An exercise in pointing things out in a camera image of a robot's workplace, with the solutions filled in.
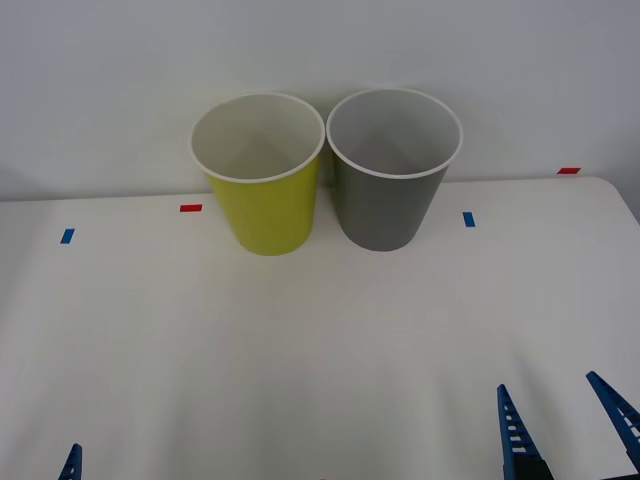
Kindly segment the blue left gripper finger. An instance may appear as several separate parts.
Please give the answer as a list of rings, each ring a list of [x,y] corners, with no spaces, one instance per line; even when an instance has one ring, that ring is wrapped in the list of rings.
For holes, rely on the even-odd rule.
[[[58,480],[81,480],[83,466],[83,448],[74,443],[65,464],[60,472]]]

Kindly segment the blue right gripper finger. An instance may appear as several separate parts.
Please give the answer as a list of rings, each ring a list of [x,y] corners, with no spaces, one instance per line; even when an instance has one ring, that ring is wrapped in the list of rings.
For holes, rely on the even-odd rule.
[[[497,387],[505,480],[553,480],[504,384]]]
[[[627,456],[639,470],[639,412],[595,371],[587,373],[586,378],[609,416]]]

